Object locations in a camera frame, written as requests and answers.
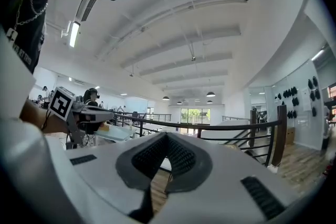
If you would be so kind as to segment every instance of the window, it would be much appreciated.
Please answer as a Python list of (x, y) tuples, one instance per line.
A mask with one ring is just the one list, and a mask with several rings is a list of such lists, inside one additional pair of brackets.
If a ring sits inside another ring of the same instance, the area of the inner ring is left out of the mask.
[(210, 109), (181, 109), (181, 123), (209, 125)]

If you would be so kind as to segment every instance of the desk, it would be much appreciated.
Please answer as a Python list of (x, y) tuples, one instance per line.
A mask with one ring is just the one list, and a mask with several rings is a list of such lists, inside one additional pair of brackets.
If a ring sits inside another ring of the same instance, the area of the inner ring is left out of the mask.
[(135, 129), (130, 130), (128, 128), (110, 125), (110, 130), (108, 131), (97, 130), (96, 132), (94, 132), (94, 134), (96, 136), (99, 136), (99, 137), (102, 137), (108, 140), (120, 142), (120, 141), (125, 141), (129, 137), (133, 136), (135, 131), (136, 131)]

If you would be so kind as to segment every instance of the ceiling beam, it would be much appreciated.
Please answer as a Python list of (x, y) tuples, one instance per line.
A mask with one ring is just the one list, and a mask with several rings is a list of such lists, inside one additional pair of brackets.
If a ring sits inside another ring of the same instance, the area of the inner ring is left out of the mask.
[(167, 79), (157, 79), (153, 80), (152, 84), (164, 84), (164, 83), (170, 83), (170, 82), (177, 82), (177, 81), (184, 81), (189, 79), (198, 79), (198, 78), (210, 78), (210, 77), (221, 77), (221, 76), (227, 76), (227, 70), (212, 72), (212, 73), (200, 73), (200, 74), (191, 74), (191, 75), (181, 75), (176, 77), (171, 77)]
[(140, 76), (146, 76), (146, 75), (149, 75), (149, 74), (161, 72), (161, 71), (164, 71), (164, 70), (169, 70), (169, 69), (172, 69), (172, 68), (194, 65), (195, 63), (213, 62), (213, 61), (221, 61), (221, 60), (227, 60), (227, 59), (232, 59), (232, 52), (224, 52), (224, 53), (221, 53), (221, 54), (213, 54), (213, 55), (206, 56), (205, 58), (196, 57), (195, 61), (192, 61), (190, 58), (188, 58), (188, 59), (184, 59), (184, 60), (181, 60), (181, 61), (167, 63), (167, 64), (162, 65), (162, 66), (157, 66), (157, 67), (154, 67), (154, 68), (151, 68), (151, 69), (146, 69), (146, 70), (140, 71), (139, 75)]
[[(223, 5), (225, 3), (246, 3), (248, 0), (193, 0), (193, 5), (196, 9), (212, 6)], [(190, 2), (185, 0), (170, 0), (175, 13), (180, 14), (184, 12), (190, 12)], [(130, 25), (125, 26), (118, 33), (112, 33), (113, 36), (119, 37), (118, 41), (112, 40), (108, 42), (97, 54), (98, 59), (106, 59), (111, 51), (120, 47), (123, 43), (128, 42), (130, 39), (135, 38), (137, 35), (143, 33), (144, 30), (151, 28), (153, 25), (157, 25), (159, 22), (169, 18), (171, 11), (166, 8), (166, 5), (162, 5), (158, 2), (152, 5), (150, 8), (145, 9), (142, 13), (134, 16), (134, 21), (137, 25), (141, 25), (141, 28), (132, 28)]]
[[(193, 35), (189, 37), (189, 41), (192, 43), (200, 42), (203, 41), (204, 45), (206, 45), (207, 41), (216, 39), (216, 38), (224, 38), (224, 37), (235, 37), (235, 36), (240, 36), (240, 27), (239, 25), (227, 27), (224, 29), (219, 29), (217, 31), (212, 31), (212, 32), (205, 32), (202, 33), (201, 36), (199, 35)], [(179, 37), (178, 39), (175, 39), (174, 41), (170, 41), (169, 43), (166, 44), (161, 44), (161, 47), (159, 48), (149, 48), (145, 51), (142, 51), (138, 55), (136, 55), (134, 58), (130, 58), (123, 62), (121, 64), (122, 68), (129, 67), (137, 62), (143, 61), (149, 57), (155, 56), (157, 54), (161, 54), (165, 51), (169, 51), (175, 48), (179, 48), (186, 45), (186, 41), (184, 37)]]
[(224, 86), (224, 82), (214, 82), (208, 84), (195, 84), (195, 85), (185, 85), (185, 86), (176, 86), (176, 87), (166, 87), (162, 88), (163, 91), (175, 91), (175, 90), (184, 90), (184, 89), (197, 89), (197, 88), (209, 88), (209, 87), (217, 87)]

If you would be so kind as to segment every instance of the person's arm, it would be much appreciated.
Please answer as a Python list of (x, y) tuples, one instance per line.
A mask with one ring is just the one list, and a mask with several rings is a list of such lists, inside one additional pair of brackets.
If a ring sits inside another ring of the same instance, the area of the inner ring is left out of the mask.
[[(41, 129), (46, 120), (47, 110), (40, 109), (35, 106), (30, 100), (27, 100), (20, 115), (20, 119), (24, 122), (29, 122)], [(43, 133), (67, 133), (67, 124), (56, 115), (50, 115), (47, 126)]]

